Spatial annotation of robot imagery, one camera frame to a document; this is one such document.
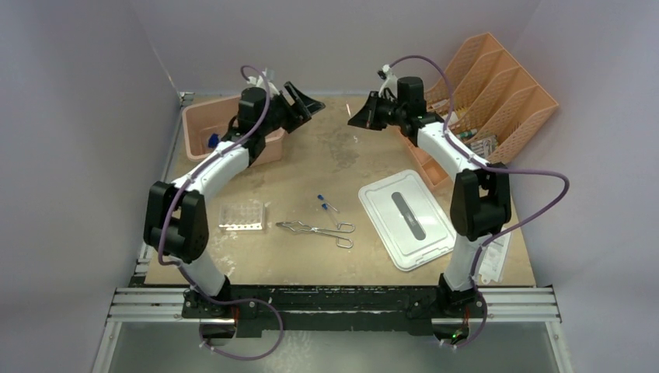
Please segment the pink plastic bin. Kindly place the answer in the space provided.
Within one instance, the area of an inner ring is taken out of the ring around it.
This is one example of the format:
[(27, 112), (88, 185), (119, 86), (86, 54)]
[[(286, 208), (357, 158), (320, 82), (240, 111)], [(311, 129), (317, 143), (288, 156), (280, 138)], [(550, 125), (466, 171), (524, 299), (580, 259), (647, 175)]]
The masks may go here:
[[(193, 101), (183, 110), (183, 134), (187, 158), (200, 162), (209, 156), (212, 148), (209, 140), (213, 134), (223, 135), (228, 129), (229, 121), (237, 114), (239, 96), (224, 96), (203, 102)], [(259, 166), (276, 162), (283, 158), (283, 141), (286, 132), (278, 129), (266, 137), (266, 148), (253, 163)]]

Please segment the blue capped clear syringe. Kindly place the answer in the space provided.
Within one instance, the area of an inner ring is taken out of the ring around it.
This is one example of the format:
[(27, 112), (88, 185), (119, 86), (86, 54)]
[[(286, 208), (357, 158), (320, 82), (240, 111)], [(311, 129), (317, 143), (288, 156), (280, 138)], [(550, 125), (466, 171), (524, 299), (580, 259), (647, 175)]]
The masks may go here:
[(221, 137), (217, 133), (212, 133), (207, 141), (207, 147), (209, 149), (216, 149), (221, 142)]

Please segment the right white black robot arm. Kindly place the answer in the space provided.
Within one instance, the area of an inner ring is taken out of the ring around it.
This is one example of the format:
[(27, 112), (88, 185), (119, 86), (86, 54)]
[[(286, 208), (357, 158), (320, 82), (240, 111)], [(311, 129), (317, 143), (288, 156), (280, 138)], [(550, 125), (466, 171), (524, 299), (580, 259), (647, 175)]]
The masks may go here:
[(511, 220), (505, 165), (489, 164), (468, 150), (439, 114), (427, 111), (424, 84), (416, 76), (397, 79), (395, 98), (371, 91), (347, 123), (372, 131), (397, 126), (452, 180), (449, 213), (457, 238), (449, 265), (439, 277), (436, 305), (444, 315), (457, 315), (477, 298), (481, 254)]

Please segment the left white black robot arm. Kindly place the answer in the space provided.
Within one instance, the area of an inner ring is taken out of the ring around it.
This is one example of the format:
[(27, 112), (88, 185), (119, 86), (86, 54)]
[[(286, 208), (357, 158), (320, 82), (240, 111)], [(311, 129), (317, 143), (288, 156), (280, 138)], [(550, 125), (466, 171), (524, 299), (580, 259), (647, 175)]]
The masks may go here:
[(278, 130), (290, 134), (326, 107), (291, 82), (282, 90), (268, 82), (253, 83), (228, 102), (232, 115), (211, 152), (183, 176), (150, 187), (143, 231), (159, 264), (176, 267), (214, 318), (227, 315), (234, 299), (228, 276), (207, 252), (208, 203), (261, 156), (268, 135)]

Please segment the blue capped test tube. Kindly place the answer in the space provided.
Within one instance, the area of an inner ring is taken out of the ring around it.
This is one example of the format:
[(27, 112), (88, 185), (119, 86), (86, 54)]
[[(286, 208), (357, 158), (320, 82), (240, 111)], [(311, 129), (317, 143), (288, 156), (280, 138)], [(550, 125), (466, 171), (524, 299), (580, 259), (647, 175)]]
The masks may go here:
[(338, 228), (339, 227), (339, 222), (338, 222), (338, 220), (336, 219), (336, 217), (333, 213), (333, 209), (329, 205), (327, 205), (326, 203), (322, 203), (322, 208), (328, 214), (328, 216), (329, 216), (330, 220), (332, 221), (332, 223), (334, 224), (334, 226)]
[(334, 207), (322, 194), (318, 194), (317, 198), (322, 202), (322, 207), (325, 210), (339, 213), (340, 211)]

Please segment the metal crucible tongs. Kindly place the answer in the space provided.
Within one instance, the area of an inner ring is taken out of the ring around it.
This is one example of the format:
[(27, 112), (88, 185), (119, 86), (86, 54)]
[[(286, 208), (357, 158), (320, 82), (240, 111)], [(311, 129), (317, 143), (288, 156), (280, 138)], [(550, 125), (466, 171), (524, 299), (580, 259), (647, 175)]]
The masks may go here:
[(351, 223), (339, 222), (335, 228), (315, 227), (301, 221), (279, 221), (275, 225), (295, 234), (309, 233), (334, 238), (336, 246), (341, 249), (352, 249), (354, 247), (353, 240), (347, 237), (348, 234), (355, 231), (355, 226)]

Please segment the clear well plate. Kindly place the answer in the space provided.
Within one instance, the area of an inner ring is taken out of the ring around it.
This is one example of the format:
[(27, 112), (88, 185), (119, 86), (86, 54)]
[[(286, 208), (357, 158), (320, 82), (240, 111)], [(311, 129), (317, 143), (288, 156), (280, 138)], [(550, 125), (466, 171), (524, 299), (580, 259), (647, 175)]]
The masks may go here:
[(261, 231), (266, 225), (266, 207), (262, 202), (223, 204), (218, 227), (225, 231)]

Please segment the white plastic bin lid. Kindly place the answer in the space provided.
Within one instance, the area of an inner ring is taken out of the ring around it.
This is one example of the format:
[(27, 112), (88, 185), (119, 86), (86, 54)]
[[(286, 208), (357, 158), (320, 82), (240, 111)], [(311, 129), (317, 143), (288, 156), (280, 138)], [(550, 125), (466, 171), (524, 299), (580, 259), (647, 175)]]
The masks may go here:
[(363, 186), (358, 198), (398, 270), (415, 270), (454, 249), (455, 229), (416, 171)]

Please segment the set of coloured markers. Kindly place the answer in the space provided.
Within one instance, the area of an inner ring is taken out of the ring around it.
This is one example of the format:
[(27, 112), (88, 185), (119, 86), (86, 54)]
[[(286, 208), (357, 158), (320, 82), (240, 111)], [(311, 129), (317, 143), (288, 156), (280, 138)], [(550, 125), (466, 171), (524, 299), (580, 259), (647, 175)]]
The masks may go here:
[(490, 135), (485, 138), (480, 138), (468, 144), (469, 149), (475, 152), (481, 158), (487, 159), (490, 157), (498, 147), (498, 140), (496, 135)]

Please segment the orange mesh file organizer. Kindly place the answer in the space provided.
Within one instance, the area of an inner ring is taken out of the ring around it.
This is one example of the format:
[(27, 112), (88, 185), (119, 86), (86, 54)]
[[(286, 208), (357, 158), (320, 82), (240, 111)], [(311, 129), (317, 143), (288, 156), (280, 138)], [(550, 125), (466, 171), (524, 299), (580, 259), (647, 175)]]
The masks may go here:
[(455, 101), (450, 129), (467, 145), (496, 146), (490, 162), (510, 163), (559, 104), (490, 33), (467, 39), (425, 92), (429, 110), (445, 115)]

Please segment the white plastic strip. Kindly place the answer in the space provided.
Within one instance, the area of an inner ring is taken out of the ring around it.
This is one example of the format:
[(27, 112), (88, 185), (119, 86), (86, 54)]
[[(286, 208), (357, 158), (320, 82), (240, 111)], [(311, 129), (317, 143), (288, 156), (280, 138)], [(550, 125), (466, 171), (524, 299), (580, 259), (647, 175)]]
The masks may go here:
[(511, 236), (511, 233), (507, 233), (498, 237), (484, 250), (483, 260), (479, 268), (479, 281), (482, 284), (499, 283), (501, 281)]

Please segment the aluminium rail frame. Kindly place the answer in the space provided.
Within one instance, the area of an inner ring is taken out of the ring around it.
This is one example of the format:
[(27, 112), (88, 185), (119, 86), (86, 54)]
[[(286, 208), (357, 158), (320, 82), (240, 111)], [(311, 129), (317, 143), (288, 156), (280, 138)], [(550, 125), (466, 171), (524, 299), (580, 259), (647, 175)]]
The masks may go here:
[[(358, 191), (406, 169), (417, 173), (433, 162), (420, 162), (395, 128), (368, 131), (347, 124), (364, 96), (324, 96), (326, 108), (284, 138), (283, 158), (248, 168), (231, 179), (207, 207), (207, 251), (231, 280), (237, 298), (256, 298), (237, 318), (239, 335), (277, 335), (283, 319), (287, 337), (301, 330), (411, 331), (427, 334), (431, 323), (455, 324), (455, 315), (434, 306), (438, 278), (452, 253), (415, 270), (398, 270), (375, 231)], [(347, 235), (352, 249), (335, 239), (298, 233), (275, 225), (301, 221), (335, 228), (317, 198), (322, 194), (340, 212), (338, 222), (355, 226)], [(223, 204), (262, 202), (261, 231), (225, 231), (218, 227)]]

